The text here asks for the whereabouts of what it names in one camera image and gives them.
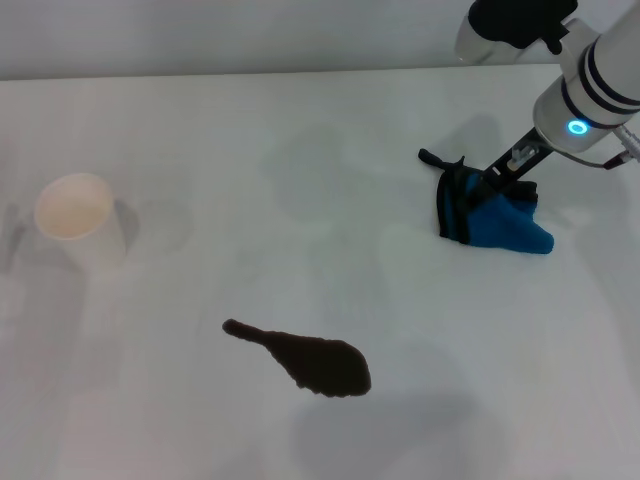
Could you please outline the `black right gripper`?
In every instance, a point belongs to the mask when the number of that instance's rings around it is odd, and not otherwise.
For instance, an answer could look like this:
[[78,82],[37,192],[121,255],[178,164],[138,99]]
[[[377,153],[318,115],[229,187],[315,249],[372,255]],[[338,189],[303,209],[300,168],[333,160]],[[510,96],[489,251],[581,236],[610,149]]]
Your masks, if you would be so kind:
[[532,128],[483,172],[469,173],[466,176],[464,209],[473,211],[490,201],[498,192],[519,181],[551,153],[552,148]]

